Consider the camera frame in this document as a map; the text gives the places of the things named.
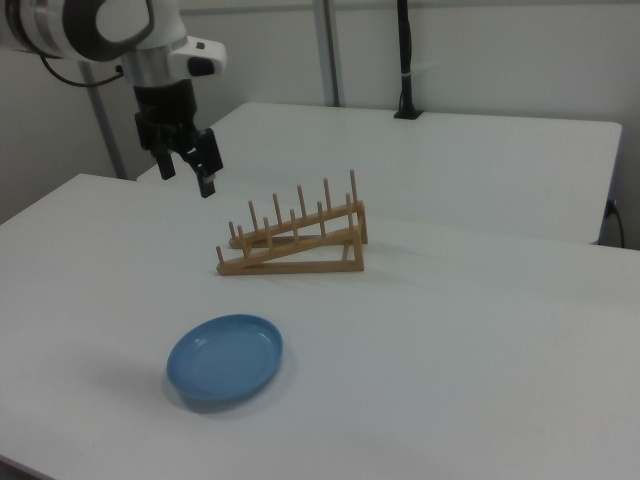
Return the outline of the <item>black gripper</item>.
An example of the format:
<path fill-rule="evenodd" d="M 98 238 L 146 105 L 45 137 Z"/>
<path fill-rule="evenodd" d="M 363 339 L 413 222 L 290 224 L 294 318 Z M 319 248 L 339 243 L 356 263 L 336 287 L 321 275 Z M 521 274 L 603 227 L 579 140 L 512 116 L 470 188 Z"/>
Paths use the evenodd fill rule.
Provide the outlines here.
<path fill-rule="evenodd" d="M 172 152 L 187 153 L 202 198 L 215 193 L 216 173 L 223 168 L 215 134 L 211 128 L 197 130 L 197 111 L 191 80 L 161 87 L 133 87 L 139 112 L 135 123 L 141 146 L 155 152 L 162 179 L 175 176 Z"/>

